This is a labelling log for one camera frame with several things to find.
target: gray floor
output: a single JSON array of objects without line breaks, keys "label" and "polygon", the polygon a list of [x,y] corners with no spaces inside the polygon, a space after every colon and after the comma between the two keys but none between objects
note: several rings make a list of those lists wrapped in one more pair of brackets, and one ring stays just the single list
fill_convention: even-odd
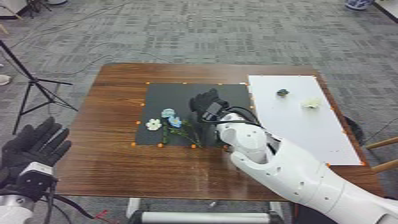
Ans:
[{"label": "gray floor", "polygon": [[[366,137],[398,117],[398,26],[373,7],[354,12],[343,0],[71,0],[53,12],[4,25],[11,35],[2,34],[2,39],[30,71],[43,78],[73,82],[59,94],[77,106],[107,63],[313,65]],[[27,84],[4,64],[2,73],[14,81],[0,87],[2,142],[11,138]],[[41,101],[37,93],[32,99],[30,105]],[[75,112],[57,106],[27,115],[23,124],[36,124],[50,114],[68,126]],[[396,127],[393,123],[371,141],[396,136]],[[396,159],[396,150],[391,146],[366,152],[370,164]],[[380,181],[386,194],[398,197],[398,172],[382,173]],[[123,217],[126,199],[75,200],[93,213],[107,209],[110,217]],[[185,203],[146,202],[153,210],[187,209]],[[261,211],[263,204],[231,204],[220,209]],[[206,210],[203,202],[190,206]],[[75,223],[91,223],[77,212],[69,214]],[[53,223],[66,223],[61,215],[55,218]]]}]

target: black glove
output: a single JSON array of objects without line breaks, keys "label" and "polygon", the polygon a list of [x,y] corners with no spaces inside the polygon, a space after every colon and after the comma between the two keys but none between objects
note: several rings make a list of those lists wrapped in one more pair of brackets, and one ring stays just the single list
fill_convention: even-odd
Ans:
[{"label": "black glove", "polygon": [[229,107],[228,101],[220,100],[217,89],[212,89],[206,93],[197,94],[196,98],[190,99],[190,111],[197,112],[197,121],[203,120],[204,113],[217,113]]},{"label": "black glove", "polygon": [[66,141],[69,130],[55,123],[53,117],[46,119],[37,128],[23,127],[16,138],[2,148],[0,188],[16,183],[16,178],[32,162],[53,166],[71,147]]}]

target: white board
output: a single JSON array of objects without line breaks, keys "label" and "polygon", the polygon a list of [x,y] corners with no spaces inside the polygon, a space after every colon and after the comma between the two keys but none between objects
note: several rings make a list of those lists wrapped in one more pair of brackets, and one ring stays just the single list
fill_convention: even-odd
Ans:
[{"label": "white board", "polygon": [[[251,92],[261,125],[331,165],[361,165],[357,152],[313,76],[249,75]],[[286,89],[286,97],[277,91]],[[320,107],[302,107],[309,98],[320,98]]]}]

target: wooden tabletop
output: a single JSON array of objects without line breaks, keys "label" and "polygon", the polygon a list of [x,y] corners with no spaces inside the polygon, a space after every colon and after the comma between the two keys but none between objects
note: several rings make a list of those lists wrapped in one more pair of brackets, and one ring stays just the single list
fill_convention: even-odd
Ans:
[{"label": "wooden tabletop", "polygon": [[[148,82],[247,82],[249,74],[311,75],[334,107],[364,161],[357,141],[316,70],[309,66],[110,64],[103,66],[71,126],[73,147],[59,163],[57,192],[64,195],[228,200],[283,200],[229,162],[219,149],[135,146]],[[382,195],[364,166],[332,167],[371,193]]]}]

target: shoe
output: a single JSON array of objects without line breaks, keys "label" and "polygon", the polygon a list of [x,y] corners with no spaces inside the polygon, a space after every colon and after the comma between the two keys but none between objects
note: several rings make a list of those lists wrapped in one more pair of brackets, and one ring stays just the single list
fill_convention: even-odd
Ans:
[{"label": "shoe", "polygon": [[0,75],[0,86],[7,85],[11,81],[11,77],[7,75]]}]

